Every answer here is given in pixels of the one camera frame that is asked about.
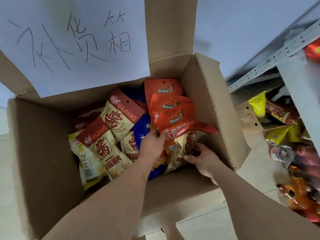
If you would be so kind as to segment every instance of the beige snack bag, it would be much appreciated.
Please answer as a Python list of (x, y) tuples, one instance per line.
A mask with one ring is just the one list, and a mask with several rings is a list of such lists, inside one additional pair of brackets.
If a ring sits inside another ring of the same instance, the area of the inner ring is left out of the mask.
[(94, 155), (85, 145), (76, 139), (76, 136), (82, 130), (68, 135), (69, 144), (72, 152), (78, 156), (80, 177), (84, 189), (90, 188), (92, 185), (100, 182), (103, 176), (107, 175), (101, 159)]
[(200, 121), (192, 121), (178, 130), (174, 142), (176, 145), (172, 148), (172, 156), (164, 174), (167, 174), (186, 163), (184, 155), (194, 153), (194, 144), (207, 133), (217, 132), (217, 129)]
[(101, 117), (98, 117), (76, 139), (88, 147), (95, 155), (100, 157), (112, 179), (118, 177), (130, 165), (132, 161), (122, 153), (116, 144), (111, 129)]
[(145, 111), (116, 88), (106, 102), (100, 117), (111, 129), (115, 142), (120, 142)]
[(129, 131), (121, 140), (121, 151), (133, 162), (138, 159), (139, 151), (134, 139), (133, 131)]

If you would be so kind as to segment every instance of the person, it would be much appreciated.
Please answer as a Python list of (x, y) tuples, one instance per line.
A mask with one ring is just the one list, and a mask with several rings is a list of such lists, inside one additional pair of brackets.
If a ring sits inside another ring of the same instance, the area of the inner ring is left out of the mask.
[[(43, 239), (131, 239), (140, 220), (148, 175), (168, 133), (166, 130), (158, 136), (155, 130), (150, 131), (141, 142), (134, 164), (66, 214)], [(197, 146), (200, 155), (185, 156), (185, 160), (220, 186), (238, 239), (301, 240), (320, 236), (317, 226), (252, 187), (205, 145)], [(164, 231), (168, 238), (175, 235), (176, 240), (182, 239), (177, 229)]]

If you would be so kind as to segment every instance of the white paper sign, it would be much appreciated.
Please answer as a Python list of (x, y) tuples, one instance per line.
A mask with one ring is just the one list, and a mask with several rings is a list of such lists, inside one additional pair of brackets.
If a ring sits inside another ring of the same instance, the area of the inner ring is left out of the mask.
[(144, 0), (1, 0), (0, 49), (41, 97), (150, 76)]

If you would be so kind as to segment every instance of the person's right arm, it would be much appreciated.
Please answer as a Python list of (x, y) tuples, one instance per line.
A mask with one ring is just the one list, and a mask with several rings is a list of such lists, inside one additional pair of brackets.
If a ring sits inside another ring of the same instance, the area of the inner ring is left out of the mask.
[(185, 159), (220, 186), (239, 240), (319, 238), (317, 226), (255, 189), (205, 145), (197, 145), (200, 156), (185, 156)]

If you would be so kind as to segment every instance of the person's left hand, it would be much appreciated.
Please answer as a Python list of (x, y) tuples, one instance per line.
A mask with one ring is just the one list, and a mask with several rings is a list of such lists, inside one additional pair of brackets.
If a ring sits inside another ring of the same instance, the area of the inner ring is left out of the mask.
[(157, 130), (151, 130), (141, 141), (139, 158), (148, 160), (153, 165), (162, 154), (168, 134), (168, 129), (164, 130), (160, 136)]

